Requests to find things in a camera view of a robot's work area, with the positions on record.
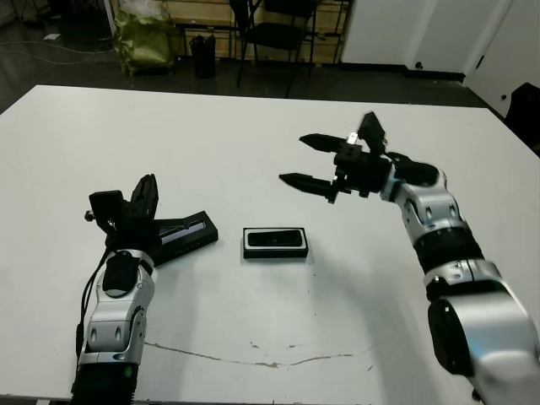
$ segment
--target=black chair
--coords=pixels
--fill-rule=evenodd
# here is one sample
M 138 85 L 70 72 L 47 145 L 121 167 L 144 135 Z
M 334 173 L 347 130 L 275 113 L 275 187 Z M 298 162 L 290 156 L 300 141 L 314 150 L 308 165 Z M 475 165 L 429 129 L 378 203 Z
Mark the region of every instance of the black chair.
M 512 92 L 505 123 L 521 141 L 540 155 L 540 89 L 530 83 Z
M 236 87 L 240 87 L 244 61 L 246 59 L 247 44 L 253 44 L 255 51 L 255 63 L 257 63 L 257 45 L 289 51 L 289 60 L 292 51 L 296 51 L 293 69 L 287 87 L 285 98 L 289 97 L 290 87 L 293 83 L 296 64 L 300 48 L 305 40 L 305 30 L 308 20 L 313 16 L 313 29 L 311 35 L 310 66 L 308 76 L 311 77 L 311 64 L 313 62 L 313 46 L 315 42 L 316 0 L 265 0 L 264 8 L 272 13 L 292 16 L 291 25 L 276 23 L 260 23 L 255 25 L 254 14 L 261 5 L 262 0 L 253 4 L 252 0 L 229 0 L 230 6 L 235 13 L 236 24 L 240 31 L 242 61 Z M 301 27 L 295 26 L 296 18 L 304 19 Z

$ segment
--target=dark floor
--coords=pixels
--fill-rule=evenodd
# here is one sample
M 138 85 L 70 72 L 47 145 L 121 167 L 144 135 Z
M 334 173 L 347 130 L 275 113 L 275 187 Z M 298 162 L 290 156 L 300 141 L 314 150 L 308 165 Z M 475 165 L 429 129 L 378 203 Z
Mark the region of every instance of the dark floor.
M 237 89 L 235 81 L 240 64 L 236 61 L 217 62 L 215 78 L 195 77 L 191 60 L 178 61 L 172 75 L 129 78 L 122 75 L 114 52 L 87 55 L 42 45 L 1 45 L 10 41 L 43 41 L 48 32 L 57 30 L 54 27 L 27 29 L 19 22 L 0 28 L 0 112 L 36 84 L 283 98 L 290 73 L 286 64 L 246 65 L 241 87 Z M 73 38 L 65 35 L 47 43 L 85 51 L 111 48 L 107 41 L 73 43 Z M 31 53 L 55 62 L 84 62 L 55 65 L 27 55 L 3 53 L 5 51 Z M 350 72 L 337 66 L 315 67 L 311 79 L 307 78 L 307 67 L 301 66 L 290 98 L 485 106 L 473 92 L 456 81 L 405 78 L 401 73 Z

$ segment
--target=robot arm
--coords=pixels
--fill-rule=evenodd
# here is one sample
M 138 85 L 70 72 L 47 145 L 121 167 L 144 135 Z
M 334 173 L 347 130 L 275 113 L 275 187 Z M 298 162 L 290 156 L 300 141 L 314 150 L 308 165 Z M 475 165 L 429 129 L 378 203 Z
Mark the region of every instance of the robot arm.
M 84 314 L 92 294 L 89 280 L 77 328 L 78 367 L 72 404 L 131 404 L 143 355 L 146 312 L 154 296 L 152 255 L 160 248 L 158 202 L 154 175 L 138 183 L 131 201 L 122 193 L 96 192 L 90 196 L 87 220 L 106 234 L 105 271 L 95 285 L 97 305 L 83 340 Z
M 364 139 L 369 153 L 357 144 Z M 532 405 L 540 397 L 540 343 L 532 319 L 484 260 L 444 173 L 434 166 L 385 151 L 385 133 L 368 113 L 348 139 L 311 134 L 300 139 L 336 153 L 333 181 L 307 175 L 280 178 L 330 203 L 338 192 L 361 197 L 380 193 L 395 203 L 424 270 L 428 318 L 435 356 L 452 374 L 463 375 L 488 405 Z

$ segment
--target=white wall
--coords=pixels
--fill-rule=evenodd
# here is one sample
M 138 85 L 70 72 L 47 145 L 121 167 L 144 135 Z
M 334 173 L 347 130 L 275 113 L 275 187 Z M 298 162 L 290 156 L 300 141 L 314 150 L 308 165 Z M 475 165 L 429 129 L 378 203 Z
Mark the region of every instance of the white wall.
M 467 77 L 465 85 L 505 116 L 512 91 L 525 82 L 540 87 L 538 0 L 512 1 L 480 67 Z
M 440 0 L 429 17 L 418 50 L 408 68 L 422 62 L 424 70 L 463 73 L 465 64 L 498 0 Z
M 510 1 L 356 0 L 342 62 L 467 73 Z
M 427 0 L 356 0 L 342 61 L 404 64 Z

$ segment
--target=black box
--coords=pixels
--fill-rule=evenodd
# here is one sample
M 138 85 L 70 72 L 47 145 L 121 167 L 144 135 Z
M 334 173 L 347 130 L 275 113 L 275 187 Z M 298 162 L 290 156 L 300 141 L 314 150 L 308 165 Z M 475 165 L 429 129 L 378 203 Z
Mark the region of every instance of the black box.
M 183 219 L 167 220 L 167 227 L 159 228 L 161 250 L 154 257 L 154 265 L 167 263 L 190 251 L 218 240 L 218 230 L 204 211 Z
M 250 235 L 257 235 L 263 233 L 265 235 L 276 232 L 293 232 L 298 231 L 298 238 L 296 240 L 288 240 L 291 246 L 283 246 L 279 244 L 276 239 L 273 242 L 277 244 L 274 246 L 257 246 L 249 242 Z M 242 236 L 242 251 L 244 252 L 245 259 L 253 258 L 278 258 L 278 257 L 307 257 L 309 246 L 307 244 L 307 238 L 305 237 L 304 228 L 244 228 Z

